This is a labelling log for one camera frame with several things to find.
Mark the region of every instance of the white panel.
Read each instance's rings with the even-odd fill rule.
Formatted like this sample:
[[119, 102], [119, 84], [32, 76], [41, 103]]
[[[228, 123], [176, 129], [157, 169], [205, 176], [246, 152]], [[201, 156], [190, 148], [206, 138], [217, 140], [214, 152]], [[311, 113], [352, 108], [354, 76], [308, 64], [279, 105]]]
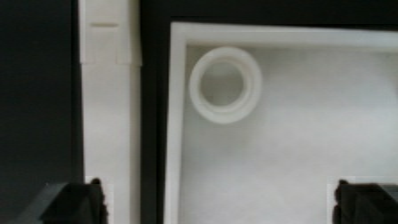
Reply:
[[[331, 223], [340, 178], [398, 182], [398, 35], [297, 29], [295, 43], [288, 31], [175, 25], [167, 224]], [[345, 39], [359, 34], [361, 41]], [[306, 48], [304, 36], [320, 37]], [[278, 37], [292, 44], [279, 44]], [[263, 71], [258, 107], [228, 125], [198, 113], [187, 89], [192, 67], [224, 46], [222, 38], [251, 53]]]

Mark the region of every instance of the vertical edge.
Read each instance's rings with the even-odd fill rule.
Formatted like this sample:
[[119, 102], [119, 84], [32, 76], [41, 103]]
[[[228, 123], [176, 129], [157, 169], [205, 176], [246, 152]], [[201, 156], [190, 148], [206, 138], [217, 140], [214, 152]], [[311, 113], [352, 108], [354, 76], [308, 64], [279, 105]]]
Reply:
[[80, 4], [71, 0], [71, 176], [84, 183], [84, 111], [82, 111], [82, 67], [80, 67]]
[[187, 40], [183, 25], [173, 24], [171, 30], [164, 223], [178, 224]]

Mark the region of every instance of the white frame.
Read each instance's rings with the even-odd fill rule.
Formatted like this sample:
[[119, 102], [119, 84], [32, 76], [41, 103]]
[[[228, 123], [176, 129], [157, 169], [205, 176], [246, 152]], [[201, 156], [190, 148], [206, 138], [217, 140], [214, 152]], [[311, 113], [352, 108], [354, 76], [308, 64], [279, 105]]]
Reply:
[[187, 46], [345, 48], [398, 53], [398, 33], [320, 28], [173, 23], [164, 223], [178, 224]]

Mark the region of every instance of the white surface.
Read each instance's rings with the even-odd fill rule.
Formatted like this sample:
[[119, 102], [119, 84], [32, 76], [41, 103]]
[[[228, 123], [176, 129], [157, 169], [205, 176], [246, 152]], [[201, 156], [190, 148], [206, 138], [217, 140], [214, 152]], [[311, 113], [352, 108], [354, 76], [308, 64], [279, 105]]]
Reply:
[[[203, 79], [210, 75], [206, 71], [214, 65], [221, 65], [222, 63], [238, 68], [244, 88], [235, 101], [224, 105], [217, 105], [208, 101], [201, 87], [205, 84]], [[240, 121], [251, 114], [262, 95], [262, 79], [263, 74], [256, 60], [242, 49], [221, 47], [203, 55], [192, 69], [189, 88], [194, 107], [212, 122], [230, 124]]]
[[[263, 71], [260, 105], [228, 125], [187, 93], [222, 40]], [[340, 178], [398, 181], [397, 49], [388, 32], [175, 24], [166, 224], [331, 223]]]
[[86, 178], [103, 181], [111, 224], [141, 222], [137, 12], [137, 1], [80, 1]]

